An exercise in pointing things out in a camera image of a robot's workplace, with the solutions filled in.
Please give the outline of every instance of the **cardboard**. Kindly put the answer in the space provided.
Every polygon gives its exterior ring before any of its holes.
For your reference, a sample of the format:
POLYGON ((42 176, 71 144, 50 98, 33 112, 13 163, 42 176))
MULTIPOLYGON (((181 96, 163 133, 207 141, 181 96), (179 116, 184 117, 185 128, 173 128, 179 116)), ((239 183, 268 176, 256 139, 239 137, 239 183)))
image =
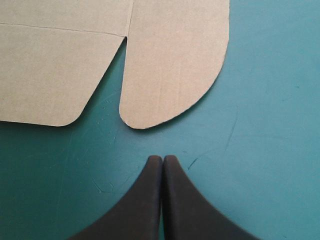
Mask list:
POLYGON ((76 120, 127 35, 131 0, 3 0, 0 120, 76 120))
POLYGON ((211 87, 229 40, 229 0, 134 0, 119 112, 132 128, 168 121, 211 87))
POLYGON ((119 112, 145 129, 213 84, 229 0, 3 0, 0 32, 0 121, 72 123, 128 36, 119 112))

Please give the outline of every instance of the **teal cutting mat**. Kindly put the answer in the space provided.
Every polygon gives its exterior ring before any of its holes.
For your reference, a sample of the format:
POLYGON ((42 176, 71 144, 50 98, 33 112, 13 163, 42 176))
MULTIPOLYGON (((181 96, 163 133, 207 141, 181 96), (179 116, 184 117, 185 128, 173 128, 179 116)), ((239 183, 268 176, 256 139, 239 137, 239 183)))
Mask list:
POLYGON ((0 122, 0 239, 67 238, 123 196, 149 155, 175 154, 257 237, 319 240, 319 12, 319 0, 231 0, 217 81, 158 127, 133 130, 119 117, 125 43, 76 122, 0 122))

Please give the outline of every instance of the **cardboard edge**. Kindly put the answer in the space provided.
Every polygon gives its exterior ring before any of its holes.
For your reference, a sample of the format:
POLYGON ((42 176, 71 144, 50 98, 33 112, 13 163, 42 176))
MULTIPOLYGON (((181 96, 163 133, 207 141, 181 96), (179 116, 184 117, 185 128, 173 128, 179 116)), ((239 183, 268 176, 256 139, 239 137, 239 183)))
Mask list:
POLYGON ((224 56, 223 56, 223 61, 222 61, 222 64, 221 64, 221 67, 220 67, 220 70, 219 72, 217 73, 217 75, 214 77, 213 79, 213 82, 212 84, 205 90, 205 92, 201 95, 201 97, 199 97, 195 102, 193 102, 189 107, 187 107, 186 109, 184 109, 183 111, 181 111, 180 113, 176 114, 175 116, 171 117, 171 118, 168 118, 168 119, 165 119, 163 121, 160 121, 159 123, 156 123, 156 124, 152 124, 152 125, 147 125, 147 126, 138 126, 138 125, 133 125, 129 122, 129 120, 127 120, 127 116, 123 115, 122 113, 122 108, 121 108, 121 104, 119 106, 119 115, 120 115, 120 118, 122 119, 122 121, 130 128, 132 129, 137 129, 137 130, 145 130, 145 129, 150 129, 152 127, 155 127, 155 126, 159 126, 159 125, 162 125, 162 124, 165 124, 167 122, 169 122, 170 120, 172 119, 175 119, 176 117, 180 116, 181 114, 187 112, 189 109, 191 109, 194 105, 196 105, 196 103, 202 99, 207 93, 208 91, 212 88, 213 84, 216 82, 216 80, 218 79, 223 67, 224 67, 224 63, 225 63, 225 60, 226 60, 226 57, 227 57, 227 51, 228 51, 228 46, 229 46, 229 40, 230 40, 230 25, 228 25, 228 36, 227 36, 227 43, 226 43, 226 47, 225 47, 225 52, 224 52, 224 56))

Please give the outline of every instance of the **black plastic tip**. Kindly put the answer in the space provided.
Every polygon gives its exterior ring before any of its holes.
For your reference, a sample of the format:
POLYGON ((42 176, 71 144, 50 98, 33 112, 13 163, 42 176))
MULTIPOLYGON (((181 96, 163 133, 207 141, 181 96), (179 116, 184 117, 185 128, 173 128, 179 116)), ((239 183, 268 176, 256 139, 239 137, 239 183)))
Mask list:
POLYGON ((172 155, 163 162, 162 211, 166 240, 257 239, 208 203, 172 155))
POLYGON ((162 165, 161 157, 150 156, 120 201, 70 240, 157 240, 162 165))

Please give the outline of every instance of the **scratch mark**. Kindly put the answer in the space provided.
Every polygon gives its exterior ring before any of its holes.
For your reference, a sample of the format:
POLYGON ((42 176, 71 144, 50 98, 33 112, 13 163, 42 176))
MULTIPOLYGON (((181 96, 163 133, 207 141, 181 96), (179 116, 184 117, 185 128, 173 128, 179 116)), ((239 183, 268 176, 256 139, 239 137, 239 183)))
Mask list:
POLYGON ((236 125, 237 125, 237 121, 238 121, 238 110, 236 111, 235 120, 233 122, 233 125, 232 125, 232 128, 231 128, 228 140, 226 141, 224 152, 226 152, 228 150, 229 144, 231 142, 232 136, 234 134, 234 131, 235 131, 235 128, 236 128, 236 125))
POLYGON ((112 182, 109 182, 110 186, 111 186, 111 193, 114 192, 114 185, 112 184, 112 182))
POLYGON ((214 150, 217 150, 218 148, 210 148, 208 151, 205 151, 205 152, 203 152, 203 153, 201 153, 199 156, 197 156, 194 160, 193 160, 193 162, 188 166, 188 171, 190 170, 190 168, 196 163, 196 161, 199 159, 199 158, 201 158, 202 156, 204 156, 204 155, 206 155, 206 154, 208 154, 208 153, 210 153, 210 152, 212 152, 212 151, 214 151, 214 150))
POLYGON ((115 135, 114 135, 114 138, 113 138, 113 145, 116 145, 116 138, 118 136, 118 132, 119 132, 119 127, 116 129, 116 132, 115 132, 115 135))
POLYGON ((190 168, 192 167, 193 164, 195 164, 195 162, 199 159, 199 157, 197 157, 195 160, 193 160, 193 162, 189 165, 188 170, 190 170, 190 168))
POLYGON ((100 194, 101 194, 101 193, 105 193, 105 191, 103 191, 103 190, 101 189, 101 187, 99 187, 99 185, 98 185, 97 182, 94 180, 94 178, 91 177, 91 179, 92 179, 92 182, 94 183, 95 187, 98 189, 99 193, 100 193, 100 194))
POLYGON ((70 134, 70 139, 69 139, 69 144, 68 144, 68 152, 67 152, 66 158, 64 160, 63 174, 62 174, 62 178, 61 178, 61 184, 60 184, 58 200, 57 200, 56 208, 55 208, 56 233, 58 232, 58 218, 59 218, 60 201, 61 201, 61 195, 62 195, 63 186, 64 186, 64 183, 65 183, 65 175, 66 175, 66 169, 67 169, 67 164, 68 164, 68 160, 69 160, 70 145, 71 145, 71 142, 72 142, 73 134, 74 134, 74 132, 71 132, 71 134, 70 134))

